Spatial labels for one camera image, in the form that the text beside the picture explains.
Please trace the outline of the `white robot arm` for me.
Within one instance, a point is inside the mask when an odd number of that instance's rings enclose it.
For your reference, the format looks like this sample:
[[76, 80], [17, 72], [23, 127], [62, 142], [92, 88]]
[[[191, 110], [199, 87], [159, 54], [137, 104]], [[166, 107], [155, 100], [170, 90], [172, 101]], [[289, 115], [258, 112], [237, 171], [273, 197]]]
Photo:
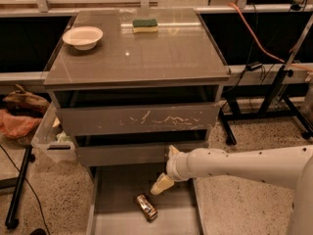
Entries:
[[241, 153], [171, 146], [165, 172], [151, 189], [158, 195], [176, 182], [230, 175], [294, 190], [287, 235], [313, 235], [313, 147], [298, 146]]

